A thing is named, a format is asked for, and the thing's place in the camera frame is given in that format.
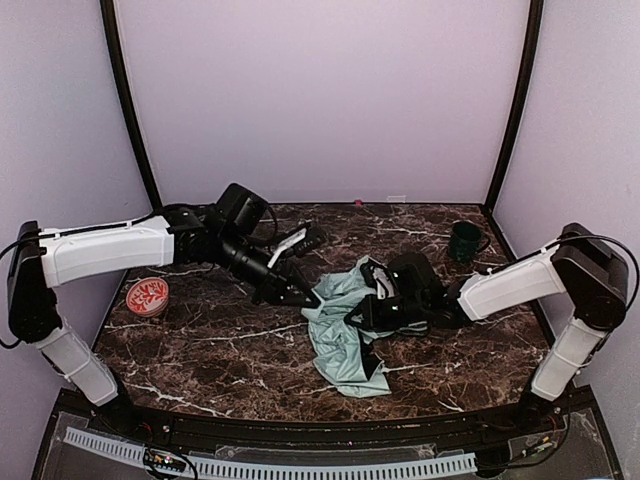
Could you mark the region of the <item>mint and black folding umbrella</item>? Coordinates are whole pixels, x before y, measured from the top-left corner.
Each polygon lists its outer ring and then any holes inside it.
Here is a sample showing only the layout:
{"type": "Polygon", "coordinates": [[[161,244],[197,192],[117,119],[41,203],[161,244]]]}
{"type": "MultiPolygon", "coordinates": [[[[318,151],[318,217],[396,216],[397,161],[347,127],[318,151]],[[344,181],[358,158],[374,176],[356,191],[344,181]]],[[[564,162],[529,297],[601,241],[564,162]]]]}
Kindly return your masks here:
{"type": "Polygon", "coordinates": [[[346,397],[391,393],[383,372],[384,362],[372,351],[372,342],[386,335],[362,332],[344,322],[344,317],[366,295],[376,292],[366,284],[360,270],[371,261],[371,257],[364,256],[349,271],[323,274],[312,288],[320,305],[301,310],[315,352],[314,367],[346,397]]]}

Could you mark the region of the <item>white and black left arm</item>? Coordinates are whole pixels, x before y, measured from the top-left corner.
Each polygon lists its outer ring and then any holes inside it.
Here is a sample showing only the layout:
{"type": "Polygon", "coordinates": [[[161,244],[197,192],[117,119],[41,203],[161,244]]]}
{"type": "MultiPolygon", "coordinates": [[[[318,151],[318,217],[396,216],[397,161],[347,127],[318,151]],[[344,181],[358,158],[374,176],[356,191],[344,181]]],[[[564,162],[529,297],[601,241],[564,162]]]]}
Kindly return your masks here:
{"type": "Polygon", "coordinates": [[[325,234],[303,221],[256,236],[263,217],[274,214],[267,200],[232,183],[213,203],[169,204],[132,220],[71,229],[28,221],[1,253],[11,259],[7,323],[14,337],[1,346],[32,346],[96,407],[122,402],[125,387],[63,317],[57,289],[136,268],[210,264],[251,286],[255,305],[315,308],[320,299],[294,260],[322,245],[325,234]]]}

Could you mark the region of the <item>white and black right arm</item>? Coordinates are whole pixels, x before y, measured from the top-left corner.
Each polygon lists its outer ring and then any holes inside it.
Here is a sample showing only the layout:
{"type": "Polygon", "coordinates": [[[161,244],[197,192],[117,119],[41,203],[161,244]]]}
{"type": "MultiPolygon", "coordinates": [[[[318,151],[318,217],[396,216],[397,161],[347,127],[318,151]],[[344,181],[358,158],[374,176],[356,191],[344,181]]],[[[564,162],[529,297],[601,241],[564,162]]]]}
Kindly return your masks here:
{"type": "Polygon", "coordinates": [[[386,265],[368,261],[360,271],[374,291],[344,321],[367,332],[457,330],[520,304],[567,295],[573,304],[568,323],[526,390],[546,403],[559,398],[589,364],[639,293],[639,262],[631,250],[579,223],[566,225],[556,239],[528,255],[449,285],[419,253],[386,265]]]}

